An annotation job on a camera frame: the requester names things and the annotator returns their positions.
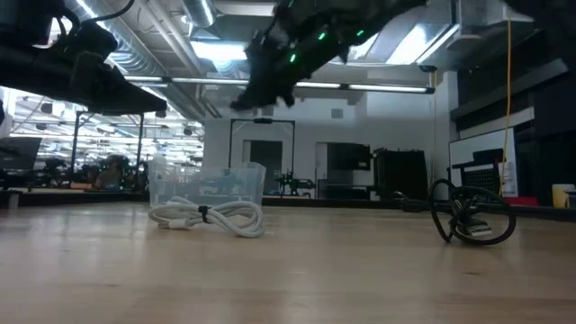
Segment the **black metal frame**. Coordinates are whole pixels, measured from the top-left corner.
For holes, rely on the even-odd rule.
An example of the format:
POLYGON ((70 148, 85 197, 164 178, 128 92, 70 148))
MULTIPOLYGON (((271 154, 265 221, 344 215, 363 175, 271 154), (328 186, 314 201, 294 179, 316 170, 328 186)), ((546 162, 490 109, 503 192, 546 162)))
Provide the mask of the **black metal frame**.
POLYGON ((124 171, 122 188, 140 189, 145 115, 130 115, 127 122, 103 121, 93 113, 77 112, 72 135, 70 163, 66 172, 67 187, 86 191, 95 189, 95 180, 104 171, 110 155, 124 155, 130 166, 124 171))

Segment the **red box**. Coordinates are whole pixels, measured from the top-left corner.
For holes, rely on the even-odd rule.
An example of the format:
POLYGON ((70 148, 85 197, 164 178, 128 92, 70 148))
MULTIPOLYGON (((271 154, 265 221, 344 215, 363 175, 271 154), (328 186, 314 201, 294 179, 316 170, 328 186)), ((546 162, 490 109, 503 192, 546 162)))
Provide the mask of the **red box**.
POLYGON ((504 197, 504 200, 510 205, 538 207, 539 202, 535 197, 531 196, 518 196, 518 197, 504 197))

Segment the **black cabinet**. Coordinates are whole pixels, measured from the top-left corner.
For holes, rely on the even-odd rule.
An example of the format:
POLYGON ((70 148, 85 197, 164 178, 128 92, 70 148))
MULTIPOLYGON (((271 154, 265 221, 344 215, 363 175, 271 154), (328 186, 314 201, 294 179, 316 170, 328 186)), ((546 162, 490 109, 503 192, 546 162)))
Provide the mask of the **black cabinet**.
POLYGON ((389 150, 374 152, 374 186, 382 200, 392 198, 394 192, 411 199, 428 198, 428 172, 423 150, 389 150))

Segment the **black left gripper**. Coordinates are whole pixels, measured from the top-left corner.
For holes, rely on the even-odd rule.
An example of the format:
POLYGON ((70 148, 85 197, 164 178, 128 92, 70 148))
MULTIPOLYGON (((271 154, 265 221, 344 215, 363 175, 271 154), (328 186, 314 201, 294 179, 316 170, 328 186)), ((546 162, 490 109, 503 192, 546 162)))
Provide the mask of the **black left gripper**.
POLYGON ((0 44, 0 86, 81 104, 93 113, 163 112, 167 102, 105 63, 118 41, 96 19, 82 21, 50 49, 0 44))

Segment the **black computer monitor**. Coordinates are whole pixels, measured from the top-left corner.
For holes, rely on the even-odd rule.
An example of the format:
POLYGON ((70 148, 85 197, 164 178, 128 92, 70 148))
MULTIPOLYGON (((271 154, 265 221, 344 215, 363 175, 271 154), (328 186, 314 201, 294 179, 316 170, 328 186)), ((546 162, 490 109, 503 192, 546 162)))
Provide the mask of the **black computer monitor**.
POLYGON ((34 168, 41 138, 4 137, 0 139, 0 169, 30 170, 34 168))

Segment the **dark wall screen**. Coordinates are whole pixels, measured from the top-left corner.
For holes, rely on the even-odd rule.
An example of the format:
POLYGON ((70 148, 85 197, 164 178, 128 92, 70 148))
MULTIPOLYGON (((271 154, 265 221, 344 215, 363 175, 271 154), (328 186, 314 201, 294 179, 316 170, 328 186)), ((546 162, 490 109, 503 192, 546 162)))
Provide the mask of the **dark wall screen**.
POLYGON ((356 143, 329 143, 328 168, 339 171, 371 169, 372 152, 368 145, 356 143))

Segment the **white board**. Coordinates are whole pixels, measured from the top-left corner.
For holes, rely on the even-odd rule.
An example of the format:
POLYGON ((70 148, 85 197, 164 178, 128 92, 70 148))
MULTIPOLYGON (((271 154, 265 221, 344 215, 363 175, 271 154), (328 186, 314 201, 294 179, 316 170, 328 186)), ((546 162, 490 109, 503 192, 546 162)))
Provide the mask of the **white board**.
POLYGON ((512 129, 495 130, 449 143, 450 177, 456 186, 480 187, 518 197, 517 161, 512 129))

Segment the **black frame robot station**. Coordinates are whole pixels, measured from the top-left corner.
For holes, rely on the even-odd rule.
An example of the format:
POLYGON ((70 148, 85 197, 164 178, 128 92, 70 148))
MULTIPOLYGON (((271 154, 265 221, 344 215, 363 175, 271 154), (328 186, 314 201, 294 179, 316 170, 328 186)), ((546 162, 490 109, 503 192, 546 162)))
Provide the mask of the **black frame robot station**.
POLYGON ((288 123, 292 125, 292 153, 291 153, 291 172, 293 175, 294 168, 294 152, 295 152, 295 131, 296 131, 296 121, 290 120, 275 120, 272 118, 260 117, 255 119, 248 118, 232 118, 229 121, 229 151, 228 151, 228 168, 231 168, 231 158, 232 158, 232 143, 234 136, 234 123, 235 122, 253 122, 255 124, 274 124, 274 123, 288 123))

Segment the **person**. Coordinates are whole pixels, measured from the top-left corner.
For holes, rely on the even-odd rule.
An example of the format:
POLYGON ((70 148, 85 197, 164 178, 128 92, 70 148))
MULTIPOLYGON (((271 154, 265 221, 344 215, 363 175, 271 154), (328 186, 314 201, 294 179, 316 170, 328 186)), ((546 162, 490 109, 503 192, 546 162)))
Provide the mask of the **person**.
POLYGON ((130 166, 130 161, 124 155, 110 155, 104 161, 105 169, 95 180, 94 188, 104 191, 118 191, 122 189, 124 171, 130 166))

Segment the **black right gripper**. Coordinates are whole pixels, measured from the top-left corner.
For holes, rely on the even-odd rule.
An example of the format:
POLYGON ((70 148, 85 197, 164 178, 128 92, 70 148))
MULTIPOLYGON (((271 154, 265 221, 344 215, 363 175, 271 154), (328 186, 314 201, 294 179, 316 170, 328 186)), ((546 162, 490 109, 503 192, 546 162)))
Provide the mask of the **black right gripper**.
POLYGON ((278 98, 293 107, 296 84, 324 65, 324 45, 319 42, 253 42, 245 52, 250 76, 246 89, 229 105, 235 111, 266 107, 278 98))

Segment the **yellow cup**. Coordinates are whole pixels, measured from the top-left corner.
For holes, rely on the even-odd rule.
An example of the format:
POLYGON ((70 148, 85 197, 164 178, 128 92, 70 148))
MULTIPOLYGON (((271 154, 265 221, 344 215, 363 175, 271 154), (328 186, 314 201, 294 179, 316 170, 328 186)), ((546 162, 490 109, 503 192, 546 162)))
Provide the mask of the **yellow cup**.
POLYGON ((552 196, 555 209, 570 209, 571 198, 576 198, 576 184, 553 184, 552 196))

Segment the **clear plastic bin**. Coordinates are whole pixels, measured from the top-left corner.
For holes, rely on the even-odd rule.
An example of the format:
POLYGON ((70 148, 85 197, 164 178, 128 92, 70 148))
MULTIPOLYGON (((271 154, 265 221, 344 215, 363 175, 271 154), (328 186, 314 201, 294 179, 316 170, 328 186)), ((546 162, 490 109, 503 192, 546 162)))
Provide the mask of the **clear plastic bin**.
POLYGON ((207 206, 235 201, 260 205, 265 179, 266 168, 254 162, 232 168, 151 163, 148 173, 150 205, 165 204, 174 197, 207 206))

